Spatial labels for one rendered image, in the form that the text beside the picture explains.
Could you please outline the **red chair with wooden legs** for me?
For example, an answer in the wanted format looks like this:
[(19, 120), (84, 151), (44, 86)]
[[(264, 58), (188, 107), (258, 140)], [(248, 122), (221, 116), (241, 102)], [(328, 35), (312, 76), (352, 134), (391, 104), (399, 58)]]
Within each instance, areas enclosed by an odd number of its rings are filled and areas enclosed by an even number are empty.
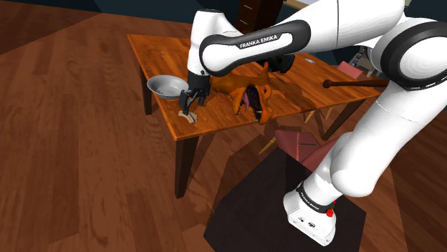
[(285, 153), (309, 170), (315, 171), (337, 141), (338, 138), (335, 138), (324, 145), (320, 145), (311, 132), (277, 130), (274, 137), (259, 151), (259, 154), (277, 143)]

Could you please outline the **dark robot stand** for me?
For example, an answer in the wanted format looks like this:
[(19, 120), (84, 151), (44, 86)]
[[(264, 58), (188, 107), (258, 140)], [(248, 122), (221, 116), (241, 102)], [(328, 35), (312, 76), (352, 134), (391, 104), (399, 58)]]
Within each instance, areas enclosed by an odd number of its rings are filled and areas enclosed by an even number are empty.
[(203, 237), (215, 252), (360, 252), (366, 213), (345, 197), (335, 203), (335, 237), (327, 246), (288, 223), (283, 197), (310, 173), (274, 150), (220, 200)]

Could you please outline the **pink chair with beaded back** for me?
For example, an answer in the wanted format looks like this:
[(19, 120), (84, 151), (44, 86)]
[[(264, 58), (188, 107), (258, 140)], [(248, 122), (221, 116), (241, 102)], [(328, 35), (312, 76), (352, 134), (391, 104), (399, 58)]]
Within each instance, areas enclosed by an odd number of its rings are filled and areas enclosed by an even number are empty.
[(367, 71), (365, 76), (370, 77), (375, 68), (369, 59), (367, 51), (367, 47), (360, 47), (360, 51), (349, 62), (341, 62), (337, 69), (356, 80), (361, 79), (365, 69)]

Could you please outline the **dark brown wooden bat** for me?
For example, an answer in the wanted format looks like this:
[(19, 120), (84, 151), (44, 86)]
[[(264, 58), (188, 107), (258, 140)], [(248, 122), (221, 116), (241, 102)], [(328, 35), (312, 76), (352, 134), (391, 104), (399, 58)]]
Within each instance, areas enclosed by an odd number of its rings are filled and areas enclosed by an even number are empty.
[(326, 79), (322, 86), (324, 88), (330, 87), (387, 87), (389, 84), (388, 79), (370, 79), (363, 81), (354, 81), (354, 82), (341, 82), (341, 81), (331, 81)]

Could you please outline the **grey bowl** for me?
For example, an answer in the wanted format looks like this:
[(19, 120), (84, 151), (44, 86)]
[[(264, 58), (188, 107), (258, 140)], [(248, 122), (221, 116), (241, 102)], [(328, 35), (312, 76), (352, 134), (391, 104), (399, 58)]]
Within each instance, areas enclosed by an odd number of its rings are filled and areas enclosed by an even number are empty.
[(147, 81), (147, 87), (158, 97), (166, 100), (178, 99), (182, 91), (189, 89), (188, 83), (176, 76), (157, 75)]

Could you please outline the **dark brown cabinet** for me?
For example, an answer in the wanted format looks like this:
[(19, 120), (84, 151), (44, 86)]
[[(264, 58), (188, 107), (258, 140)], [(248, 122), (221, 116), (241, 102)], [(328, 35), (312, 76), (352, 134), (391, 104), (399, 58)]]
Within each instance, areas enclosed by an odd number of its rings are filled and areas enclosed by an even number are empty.
[(244, 34), (272, 26), (282, 5), (283, 0), (241, 0), (234, 25)]

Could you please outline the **beige curved wooden piece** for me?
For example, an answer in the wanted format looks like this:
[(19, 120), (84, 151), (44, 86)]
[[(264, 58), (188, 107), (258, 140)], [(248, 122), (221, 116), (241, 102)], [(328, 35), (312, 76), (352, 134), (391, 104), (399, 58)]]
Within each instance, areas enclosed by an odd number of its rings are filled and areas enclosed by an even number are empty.
[(178, 112), (179, 117), (184, 117), (190, 124), (197, 123), (198, 116), (194, 112), (188, 112), (185, 114), (182, 110)]

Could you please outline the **orange dinosaur toy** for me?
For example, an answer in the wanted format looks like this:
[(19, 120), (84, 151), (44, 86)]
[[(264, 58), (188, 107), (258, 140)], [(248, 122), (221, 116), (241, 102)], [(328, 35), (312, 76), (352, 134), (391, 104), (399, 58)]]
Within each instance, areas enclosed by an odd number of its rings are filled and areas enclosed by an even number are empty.
[(264, 125), (270, 121), (274, 111), (268, 105), (272, 89), (269, 85), (269, 63), (257, 77), (248, 77), (230, 72), (224, 77), (211, 77), (211, 89), (228, 95), (232, 101), (232, 110), (238, 115), (241, 107), (254, 112), (254, 121)]

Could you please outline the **brown wooden table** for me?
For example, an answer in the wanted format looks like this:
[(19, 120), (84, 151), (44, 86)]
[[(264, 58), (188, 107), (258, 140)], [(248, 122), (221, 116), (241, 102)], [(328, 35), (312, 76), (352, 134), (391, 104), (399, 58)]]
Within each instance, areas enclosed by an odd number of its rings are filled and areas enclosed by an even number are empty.
[[(185, 79), (188, 75), (187, 58), (189, 39), (130, 34), (128, 39), (140, 65), (141, 79), (146, 82), (159, 74), (168, 74)], [(292, 68), (286, 74), (271, 74), (272, 88), (268, 105), (274, 118), (323, 109), (344, 104), (345, 108), (321, 138), (327, 140), (347, 118), (367, 99), (377, 97), (379, 92), (372, 87), (336, 87), (326, 89), (326, 79), (349, 82), (351, 77), (331, 67), (310, 54), (298, 54)], [(191, 112), (198, 115), (197, 123), (190, 124), (179, 117), (181, 107), (177, 100), (159, 98), (147, 87), (143, 89), (145, 113), (152, 112), (151, 101), (156, 100), (165, 122), (176, 142), (175, 196), (185, 194), (198, 139), (233, 127), (253, 123), (251, 110), (235, 115), (229, 96), (212, 91), (204, 106), (192, 105)]]

